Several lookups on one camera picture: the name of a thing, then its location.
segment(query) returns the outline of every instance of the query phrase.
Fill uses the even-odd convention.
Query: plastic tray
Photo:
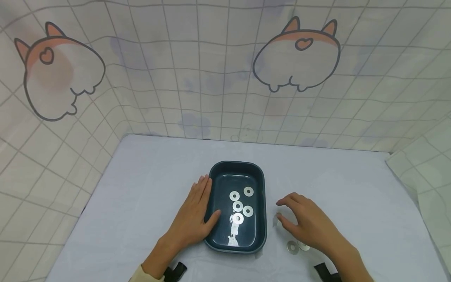
[[[263,171],[250,162],[223,161],[212,167],[210,178],[213,179],[213,186],[205,220],[218,209],[221,210],[221,217],[205,238],[205,243],[220,252],[258,252],[265,244],[267,236]],[[246,187],[253,189],[251,196]],[[238,201],[242,203],[242,210],[240,204],[234,201],[236,197],[230,195],[233,191],[239,194]],[[246,206],[252,207],[252,215]]]

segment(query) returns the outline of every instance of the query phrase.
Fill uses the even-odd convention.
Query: beige sleeve
[[[139,265],[129,282],[163,282],[164,279],[164,275],[159,280],[153,278],[149,274],[145,273],[141,265]]]

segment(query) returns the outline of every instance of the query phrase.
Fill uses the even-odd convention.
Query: heart shape
[[[296,49],[304,51],[313,44],[313,38],[301,38],[295,43]]]
[[[44,51],[39,53],[39,60],[45,65],[51,65],[53,63],[53,59],[55,58],[53,54],[53,50],[50,47],[44,48]]]

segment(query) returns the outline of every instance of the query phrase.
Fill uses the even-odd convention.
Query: right hand
[[[278,206],[289,207],[296,216],[297,224],[282,214],[277,218],[282,226],[297,240],[330,256],[337,248],[351,246],[327,215],[310,199],[291,193],[277,201]]]

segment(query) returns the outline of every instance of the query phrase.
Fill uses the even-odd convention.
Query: metal washer
[[[241,213],[235,213],[232,217],[233,223],[240,225],[244,222],[244,216]]]
[[[238,201],[239,200],[239,193],[237,191],[230,192],[229,198],[232,201]]]
[[[303,251],[308,251],[308,250],[310,249],[310,246],[304,244],[304,243],[301,242],[301,241],[298,241],[298,246],[299,246],[299,248],[300,248],[301,250],[303,250]]]
[[[248,196],[248,197],[251,197],[252,195],[253,195],[253,189],[252,189],[252,187],[246,187],[245,189],[244,189],[244,194],[246,195],[246,196]]]
[[[245,217],[251,217],[253,215],[253,208],[251,206],[245,206],[243,208],[243,215]]]
[[[241,212],[243,210],[243,203],[240,201],[233,202],[233,210],[236,212]]]
[[[294,241],[288,241],[288,243],[286,243],[286,249],[290,254],[297,254],[299,252],[298,244]]]

